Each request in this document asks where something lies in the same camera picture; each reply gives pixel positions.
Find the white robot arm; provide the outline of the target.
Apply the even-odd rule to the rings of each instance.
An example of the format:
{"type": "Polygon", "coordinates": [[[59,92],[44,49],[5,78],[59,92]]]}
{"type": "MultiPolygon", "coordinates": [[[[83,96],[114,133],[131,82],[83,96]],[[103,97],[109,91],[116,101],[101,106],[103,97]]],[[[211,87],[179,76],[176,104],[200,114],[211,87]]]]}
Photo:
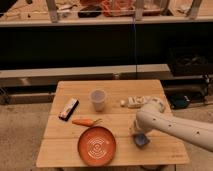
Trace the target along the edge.
{"type": "Polygon", "coordinates": [[[165,105],[151,98],[136,112],[131,133],[146,135],[153,129],[213,152],[213,124],[163,114],[165,105]]]}

